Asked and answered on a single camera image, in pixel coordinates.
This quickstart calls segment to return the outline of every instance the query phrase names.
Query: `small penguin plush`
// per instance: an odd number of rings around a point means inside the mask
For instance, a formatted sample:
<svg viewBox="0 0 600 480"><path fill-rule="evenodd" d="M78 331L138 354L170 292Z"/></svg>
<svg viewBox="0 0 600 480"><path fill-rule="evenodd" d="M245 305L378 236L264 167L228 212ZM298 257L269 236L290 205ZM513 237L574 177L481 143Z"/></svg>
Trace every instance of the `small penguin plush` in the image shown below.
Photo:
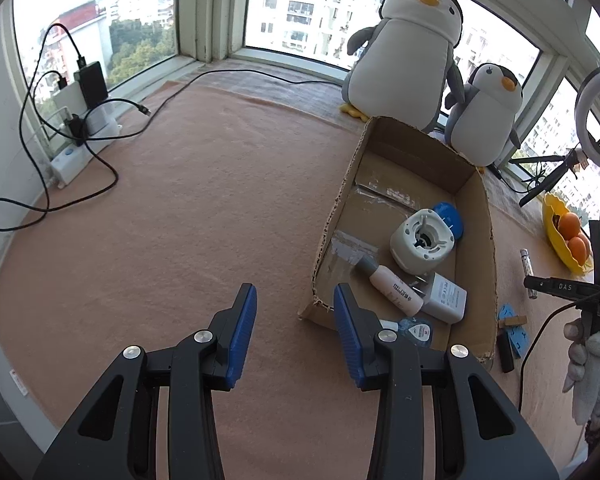
<svg viewBox="0 0 600 480"><path fill-rule="evenodd" d="M488 166L500 155L507 139L520 148L513 127L522 106L522 86L511 70L483 63L464 85L464 102L452 94L445 98L451 108L445 126L446 143L475 166Z"/></svg>
<svg viewBox="0 0 600 480"><path fill-rule="evenodd" d="M352 56L366 43L344 81L340 109L366 121L388 116L429 132L436 125L445 81L464 102L454 47L462 33L457 0L383 0L380 23L354 33Z"/></svg>

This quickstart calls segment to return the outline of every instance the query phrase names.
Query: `gloved hand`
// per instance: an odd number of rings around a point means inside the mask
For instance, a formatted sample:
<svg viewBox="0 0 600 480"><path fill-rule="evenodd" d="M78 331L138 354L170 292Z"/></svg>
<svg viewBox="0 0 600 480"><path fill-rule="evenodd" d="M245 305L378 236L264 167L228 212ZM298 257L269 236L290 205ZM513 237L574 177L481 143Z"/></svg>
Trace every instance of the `gloved hand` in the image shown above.
<svg viewBox="0 0 600 480"><path fill-rule="evenodd" d="M569 347L569 367L563 392L573 387L573 415L576 424L591 421L591 431L600 428L600 332L583 342L582 320L567 323L564 336L573 341Z"/></svg>

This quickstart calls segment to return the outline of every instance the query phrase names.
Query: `pink fabric surface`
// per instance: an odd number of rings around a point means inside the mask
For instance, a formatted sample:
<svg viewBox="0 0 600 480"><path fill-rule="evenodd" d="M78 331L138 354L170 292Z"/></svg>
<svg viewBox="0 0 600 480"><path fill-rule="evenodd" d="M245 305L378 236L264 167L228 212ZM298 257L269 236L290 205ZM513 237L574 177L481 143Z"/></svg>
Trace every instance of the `pink fabric surface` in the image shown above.
<svg viewBox="0 0 600 480"><path fill-rule="evenodd" d="M242 75L222 76L248 92ZM378 395L354 387L335 332L296 317L311 298L318 238L362 122L296 109L312 110L313 100L330 114L340 103L336 88L280 85L276 100L291 108L202 86L212 78L173 100L141 137L103 150L121 174L112 192L16 235L0 272L0 343L59 427L125 346L171 346L230 306L242 282L253 282L258 316L243 377L231 393L214 394L227 477L364 478ZM252 79L254 93L266 96L270 88ZM148 107L174 85L147 99ZM143 121L127 114L125 133ZM53 190L52 201L110 179L92 162L67 189ZM562 302L525 299L518 250L532 251L538 275L565 270L542 233L525 227L537 224L531 209L514 214L499 184L487 179L487 188L498 300L529 316L533 337ZM580 434L571 396L560 394L568 347L561 321L530 361L523 410L558 466L571 459ZM491 373L516 402L518 374L499 367L496 358ZM164 422L164 403L160 414ZM433 478L429 412L426 430L425 478ZM158 451L166 478L164 438Z"/></svg>

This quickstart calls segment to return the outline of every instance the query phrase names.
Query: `yellow fruit bowl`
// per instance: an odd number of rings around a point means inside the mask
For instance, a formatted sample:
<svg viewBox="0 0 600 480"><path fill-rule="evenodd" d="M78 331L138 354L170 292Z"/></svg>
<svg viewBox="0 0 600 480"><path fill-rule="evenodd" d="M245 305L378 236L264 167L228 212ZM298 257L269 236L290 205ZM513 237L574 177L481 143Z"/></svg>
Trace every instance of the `yellow fruit bowl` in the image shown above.
<svg viewBox="0 0 600 480"><path fill-rule="evenodd" d="M571 251L567 247L567 242L562 238L562 235L554 225L554 215L562 216L568 212L569 209L567 206L557 196L551 193L545 194L544 204L542 205L542 220L544 221L546 235L554 247L555 253L560 256L560 259L567 268L578 276L584 276L593 270L593 258L589 255L584 265L579 265L571 255Z"/></svg>

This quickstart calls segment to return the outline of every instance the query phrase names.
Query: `penguin foot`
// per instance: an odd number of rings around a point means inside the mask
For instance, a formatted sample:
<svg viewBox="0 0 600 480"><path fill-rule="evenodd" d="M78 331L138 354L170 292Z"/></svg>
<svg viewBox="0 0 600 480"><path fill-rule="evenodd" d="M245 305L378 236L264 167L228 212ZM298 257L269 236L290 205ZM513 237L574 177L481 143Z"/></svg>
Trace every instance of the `penguin foot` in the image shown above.
<svg viewBox="0 0 600 480"><path fill-rule="evenodd" d="M369 117L358 110L354 105L350 103L344 103L340 105L340 111L349 114L351 117L360 119L363 123L369 120Z"/></svg>

